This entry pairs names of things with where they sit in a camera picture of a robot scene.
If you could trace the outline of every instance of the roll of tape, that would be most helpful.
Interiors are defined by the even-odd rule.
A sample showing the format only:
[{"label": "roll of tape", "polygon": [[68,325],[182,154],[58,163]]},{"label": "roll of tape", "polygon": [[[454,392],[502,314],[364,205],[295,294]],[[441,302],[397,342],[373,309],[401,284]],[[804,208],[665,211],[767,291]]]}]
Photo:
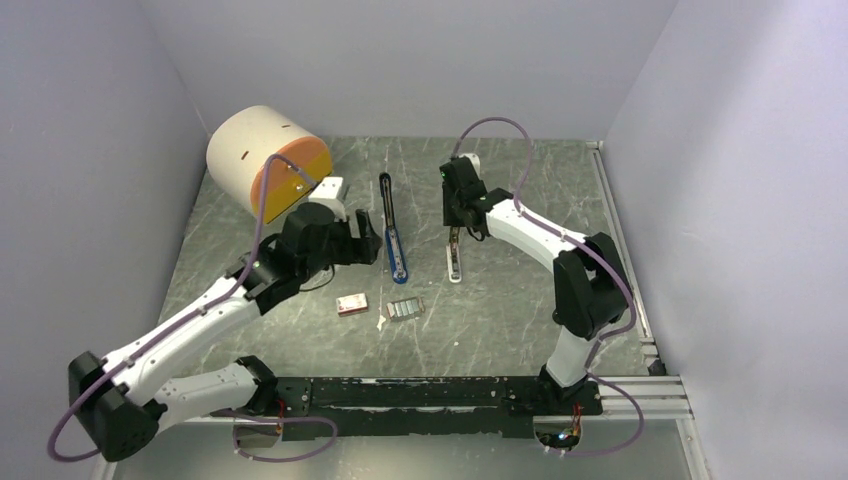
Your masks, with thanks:
[{"label": "roll of tape", "polygon": [[[264,105],[246,108],[224,122],[209,140],[209,175],[254,216],[265,160],[280,153],[316,182],[333,171],[327,145],[281,113]],[[309,185],[282,161],[270,167],[265,218],[269,223],[309,192]]]}]

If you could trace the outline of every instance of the gray marble surface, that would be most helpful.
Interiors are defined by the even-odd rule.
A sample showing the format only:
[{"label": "gray marble surface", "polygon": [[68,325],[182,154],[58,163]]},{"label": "gray marble surface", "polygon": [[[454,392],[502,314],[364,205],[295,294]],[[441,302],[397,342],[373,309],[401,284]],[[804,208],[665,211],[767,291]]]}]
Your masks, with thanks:
[{"label": "gray marble surface", "polygon": [[[371,266],[337,269],[328,286],[277,306],[212,346],[183,374],[224,367],[256,355],[280,376],[532,375],[550,355],[559,327],[551,321],[553,281],[548,271],[518,249],[463,233],[460,284],[447,280],[438,166],[455,139],[325,139],[334,175],[350,185],[349,213],[370,211],[383,225],[377,176],[392,175],[397,224],[410,279],[392,282],[385,249]],[[519,140],[469,139],[489,188],[512,190],[524,168]],[[530,179],[522,190],[528,208],[566,228],[610,232],[595,168],[584,142],[538,141]],[[282,217],[266,227],[278,231]],[[251,244],[254,219],[207,175],[189,220],[182,251],[163,307],[168,318],[195,299]],[[315,282],[325,278],[319,275]],[[366,293],[368,312],[339,318],[335,299]],[[418,320],[380,325],[386,302],[421,296]],[[636,329],[607,342],[596,359],[600,375],[647,374]]]}]

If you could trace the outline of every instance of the white arm segment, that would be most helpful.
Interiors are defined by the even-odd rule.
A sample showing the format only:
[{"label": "white arm segment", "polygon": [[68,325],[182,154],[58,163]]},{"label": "white arm segment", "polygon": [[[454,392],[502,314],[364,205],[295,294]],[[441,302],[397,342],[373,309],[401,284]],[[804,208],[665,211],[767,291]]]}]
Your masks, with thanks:
[{"label": "white arm segment", "polygon": [[237,363],[202,375],[168,380],[153,397],[168,406],[159,419],[157,435],[190,418],[243,407],[255,392],[253,374]]},{"label": "white arm segment", "polygon": [[[110,370],[118,362],[128,358],[131,353],[138,350],[140,345],[182,318],[183,315],[226,293],[235,282],[235,278],[219,278],[200,298],[150,333],[106,355],[104,371]],[[240,287],[232,297],[172,333],[136,360],[132,366],[115,375],[112,380],[114,384],[126,384],[129,388],[126,398],[136,405],[144,405],[150,401],[165,382],[177,374],[199,350],[212,345],[234,329],[261,316],[256,302],[244,298],[245,293],[245,289]]]},{"label": "white arm segment", "polygon": [[[524,211],[572,238],[580,241],[586,238],[584,234],[562,228],[527,208],[524,208]],[[492,237],[520,248],[524,253],[544,265],[551,273],[554,269],[554,259],[559,256],[559,252],[575,248],[574,245],[562,238],[557,238],[526,218],[520,217],[515,210],[515,205],[510,200],[496,204],[486,214],[486,224]],[[576,337],[565,327],[562,327],[554,352],[545,363],[548,373],[561,387],[571,386],[586,376],[583,363],[596,341],[597,338],[585,340]]]}]

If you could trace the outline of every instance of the blue-handled tool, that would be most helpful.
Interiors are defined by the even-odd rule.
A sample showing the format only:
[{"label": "blue-handled tool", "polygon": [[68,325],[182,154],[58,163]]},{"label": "blue-handled tool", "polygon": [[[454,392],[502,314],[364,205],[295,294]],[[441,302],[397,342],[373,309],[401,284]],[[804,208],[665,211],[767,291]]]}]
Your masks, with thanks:
[{"label": "blue-handled tool", "polygon": [[395,283],[406,283],[409,279],[409,270],[406,269],[406,258],[403,256],[400,234],[395,224],[392,177],[386,172],[380,174],[380,196],[383,197],[383,211],[386,214],[386,248],[389,250],[389,267],[392,269],[392,280]]}]

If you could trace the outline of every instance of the light purple wall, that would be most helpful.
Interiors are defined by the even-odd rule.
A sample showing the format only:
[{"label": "light purple wall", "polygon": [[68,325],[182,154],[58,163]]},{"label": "light purple wall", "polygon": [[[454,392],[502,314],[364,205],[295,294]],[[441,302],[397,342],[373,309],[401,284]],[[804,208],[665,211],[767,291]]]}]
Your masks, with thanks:
[{"label": "light purple wall", "polygon": [[[68,362],[156,324],[206,133],[132,0],[0,3],[0,465],[88,478],[45,453]],[[92,448],[72,421],[62,450]]]},{"label": "light purple wall", "polygon": [[848,5],[681,0],[606,139],[715,478],[848,476]]},{"label": "light purple wall", "polygon": [[318,134],[456,136],[507,115],[599,139],[677,0],[141,3],[211,130],[268,104]]}]

